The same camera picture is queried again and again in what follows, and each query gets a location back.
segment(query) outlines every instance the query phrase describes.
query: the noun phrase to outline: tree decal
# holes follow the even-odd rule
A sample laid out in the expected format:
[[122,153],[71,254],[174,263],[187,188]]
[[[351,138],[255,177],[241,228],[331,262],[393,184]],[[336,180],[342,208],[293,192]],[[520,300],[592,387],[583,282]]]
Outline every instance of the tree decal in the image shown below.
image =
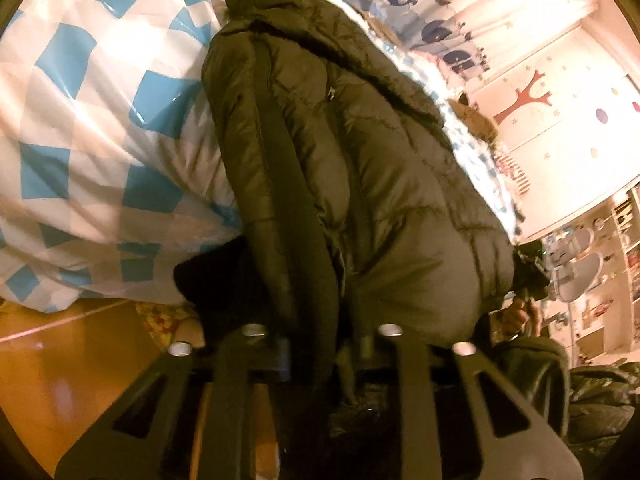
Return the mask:
[[531,79],[531,82],[527,85],[527,87],[524,90],[521,91],[519,88],[516,88],[516,101],[506,110],[500,112],[499,114],[494,115],[495,122],[498,124],[502,124],[507,117],[509,117],[511,114],[514,113],[514,111],[530,103],[543,103],[547,106],[552,106],[552,104],[549,102],[549,97],[551,97],[551,92],[547,92],[546,94],[540,97],[531,96],[532,86],[536,83],[536,81],[539,81],[545,75],[546,75],[545,73],[541,74],[540,72],[538,72],[538,70],[536,70],[533,73],[533,78]]

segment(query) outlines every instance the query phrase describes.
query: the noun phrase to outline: colorful dot decal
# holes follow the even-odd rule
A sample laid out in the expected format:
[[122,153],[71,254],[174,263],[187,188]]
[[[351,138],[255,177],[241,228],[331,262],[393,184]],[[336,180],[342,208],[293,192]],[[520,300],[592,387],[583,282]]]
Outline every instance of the colorful dot decal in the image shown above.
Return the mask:
[[602,108],[598,108],[596,110],[596,118],[602,124],[607,124],[609,122],[609,116],[607,115],[606,111],[604,111]]

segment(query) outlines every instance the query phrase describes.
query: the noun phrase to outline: puffer jacket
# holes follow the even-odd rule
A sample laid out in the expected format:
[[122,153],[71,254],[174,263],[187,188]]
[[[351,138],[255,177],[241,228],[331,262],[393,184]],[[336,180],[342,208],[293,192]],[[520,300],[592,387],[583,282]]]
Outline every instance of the puffer jacket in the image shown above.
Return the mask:
[[512,247],[434,103],[325,0],[226,4],[204,88],[255,265],[316,377],[342,314],[356,336],[469,338],[510,290]]

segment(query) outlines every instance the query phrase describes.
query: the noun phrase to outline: curtain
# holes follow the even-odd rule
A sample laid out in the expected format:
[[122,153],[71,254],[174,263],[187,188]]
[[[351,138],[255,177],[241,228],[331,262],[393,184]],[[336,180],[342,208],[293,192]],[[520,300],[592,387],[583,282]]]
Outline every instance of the curtain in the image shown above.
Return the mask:
[[345,1],[386,23],[412,54],[437,62],[450,88],[504,73],[597,8],[597,0]]

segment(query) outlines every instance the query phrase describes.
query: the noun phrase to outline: bed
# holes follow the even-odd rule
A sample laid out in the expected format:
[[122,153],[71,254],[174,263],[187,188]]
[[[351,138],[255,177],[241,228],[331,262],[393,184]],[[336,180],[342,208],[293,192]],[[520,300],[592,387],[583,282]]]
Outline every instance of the bed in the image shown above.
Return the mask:
[[[342,7],[438,105],[454,155],[513,238],[487,145],[436,64]],[[0,41],[0,296],[43,312],[80,297],[172,304],[179,262],[242,232],[200,85],[224,0],[24,0]]]

